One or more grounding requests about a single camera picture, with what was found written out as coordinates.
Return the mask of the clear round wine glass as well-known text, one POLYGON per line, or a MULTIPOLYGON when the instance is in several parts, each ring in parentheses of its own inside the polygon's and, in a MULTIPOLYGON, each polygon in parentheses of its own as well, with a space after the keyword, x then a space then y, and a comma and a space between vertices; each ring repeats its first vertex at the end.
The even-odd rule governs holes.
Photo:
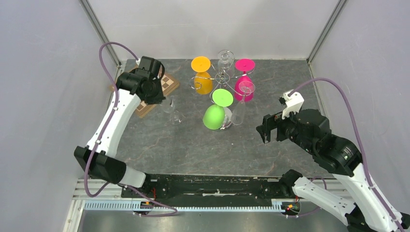
POLYGON ((176 110, 176 99, 174 96, 167 96, 160 103, 161 109, 168 115, 172 124, 180 124, 182 121, 181 113, 176 110))

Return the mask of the clear ribbed flute glass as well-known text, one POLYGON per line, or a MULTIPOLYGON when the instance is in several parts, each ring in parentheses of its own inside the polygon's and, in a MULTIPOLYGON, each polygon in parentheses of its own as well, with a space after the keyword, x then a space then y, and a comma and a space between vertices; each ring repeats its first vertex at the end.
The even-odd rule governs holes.
POLYGON ((251 95, 254 91, 255 85, 251 81, 240 82, 237 93, 241 96, 241 100, 237 103, 233 110, 231 118, 232 124, 238 126, 243 123, 246 112, 245 98, 251 95))

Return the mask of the green plastic wine glass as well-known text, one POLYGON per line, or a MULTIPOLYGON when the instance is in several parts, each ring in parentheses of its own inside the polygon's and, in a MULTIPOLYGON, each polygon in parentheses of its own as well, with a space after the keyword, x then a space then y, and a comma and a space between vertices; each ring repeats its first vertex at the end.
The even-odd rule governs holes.
POLYGON ((226 89, 216 89, 211 94, 213 104, 209 106, 203 116, 203 124, 210 130, 219 130, 226 127, 229 121, 229 114, 226 110, 233 103, 233 95, 226 89))

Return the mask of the chrome wire wine glass rack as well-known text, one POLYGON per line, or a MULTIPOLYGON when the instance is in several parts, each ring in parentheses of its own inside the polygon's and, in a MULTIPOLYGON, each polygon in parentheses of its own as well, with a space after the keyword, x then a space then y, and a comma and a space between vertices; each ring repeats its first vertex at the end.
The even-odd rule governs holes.
MULTIPOLYGON (((207 95, 209 96, 210 100, 211 100, 211 94, 212 94, 216 89, 219 89, 219 88, 226 89, 226 90, 228 90, 229 92, 231 92, 232 95, 233 95, 233 99, 234 99, 232 105, 230 105, 230 106, 228 107, 228 109, 226 110, 226 113, 228 113, 229 116, 230 116, 229 121, 228 121, 228 123, 226 124, 226 127, 221 128, 221 129, 219 129, 218 131, 220 131, 220 130, 221 130, 221 131, 222 131, 222 130, 226 130, 226 129, 228 129, 230 126, 234 125, 234 124, 232 124, 232 121, 231 121, 232 113, 233 113, 233 110, 234 110, 235 106, 236 106, 237 103, 239 102, 239 101, 237 101, 237 100, 235 99, 235 97, 234 97, 234 93, 235 93, 234 87, 235 87, 235 84, 236 84, 238 78, 239 78, 239 77, 241 76, 241 74, 242 74, 241 71, 239 71, 239 70, 237 70, 237 69, 235 68, 235 63, 236 63, 237 61, 238 61, 238 60, 235 59, 235 60, 234 60, 234 63, 233 63, 234 76, 233 76, 232 78, 228 77, 227 75, 218 74, 218 72, 217 72, 217 64, 218 64, 218 63, 216 64, 216 66, 214 66, 213 63, 211 62, 211 68, 207 71, 207 72, 210 74, 210 76, 212 77, 212 81, 213 81, 213 89, 212 89, 212 91, 211 91, 209 94, 207 94, 207 95)), ((192 77, 192 78, 190 79, 190 87, 191 87, 192 89, 194 89, 194 87, 193 87, 193 79, 194 79, 194 77, 192 77)))

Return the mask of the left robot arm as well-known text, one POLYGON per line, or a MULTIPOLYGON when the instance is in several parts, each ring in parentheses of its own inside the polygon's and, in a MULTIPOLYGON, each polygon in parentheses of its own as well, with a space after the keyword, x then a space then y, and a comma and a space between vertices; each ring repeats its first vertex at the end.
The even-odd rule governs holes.
POLYGON ((84 147, 77 146, 74 151, 74 157, 87 176, 132 186, 140 197, 151 193, 152 185, 146 181, 146 174, 115 156, 137 106, 141 102, 160 104, 165 99, 161 83, 164 73, 164 65, 159 60, 143 56, 137 68, 117 78, 114 97, 100 126, 84 147))

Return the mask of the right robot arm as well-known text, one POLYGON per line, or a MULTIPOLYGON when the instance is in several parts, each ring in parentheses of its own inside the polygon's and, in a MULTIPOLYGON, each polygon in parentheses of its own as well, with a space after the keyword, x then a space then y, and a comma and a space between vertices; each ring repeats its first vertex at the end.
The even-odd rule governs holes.
POLYGON ((290 140, 309 153, 313 160, 332 174, 351 195, 351 200, 316 186, 295 170, 279 180, 279 191, 285 197, 305 198, 338 218, 351 232, 394 232, 410 227, 410 217, 387 202, 371 187, 365 174, 364 159, 356 145, 332 134, 328 118, 316 109, 305 109, 283 118, 282 113, 265 115, 256 128, 264 143, 276 130, 278 142, 290 140))

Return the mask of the pink plastic wine glass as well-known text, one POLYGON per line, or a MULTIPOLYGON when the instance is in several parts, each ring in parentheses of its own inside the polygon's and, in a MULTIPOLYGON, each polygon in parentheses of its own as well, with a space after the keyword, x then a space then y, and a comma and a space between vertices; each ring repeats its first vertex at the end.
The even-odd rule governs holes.
POLYGON ((249 77, 254 71, 255 62, 248 58, 243 58, 235 63, 235 68, 242 72, 241 76, 238 78, 234 87, 234 97, 237 101, 240 101, 244 97, 244 102, 251 101, 253 99, 252 90, 255 88, 252 86, 253 81, 249 77))

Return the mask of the orange plastic wine glass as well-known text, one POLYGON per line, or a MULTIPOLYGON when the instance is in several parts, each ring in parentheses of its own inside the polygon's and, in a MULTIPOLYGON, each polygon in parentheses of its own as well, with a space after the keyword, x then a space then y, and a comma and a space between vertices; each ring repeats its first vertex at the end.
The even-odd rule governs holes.
POLYGON ((196 72, 193 79, 193 87, 198 94, 209 94, 213 89, 213 81, 207 72, 211 68, 211 61, 205 56, 199 56, 192 60, 191 68, 196 72))

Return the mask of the clear tumbler wine glass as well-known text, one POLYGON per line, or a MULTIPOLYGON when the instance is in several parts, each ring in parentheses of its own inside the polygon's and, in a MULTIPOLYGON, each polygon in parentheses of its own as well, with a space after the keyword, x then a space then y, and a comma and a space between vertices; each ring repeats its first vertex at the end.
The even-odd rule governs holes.
POLYGON ((230 50, 221 50, 218 53, 218 64, 217 72, 218 74, 227 75, 232 78, 234 76, 233 63, 235 60, 235 55, 230 50))

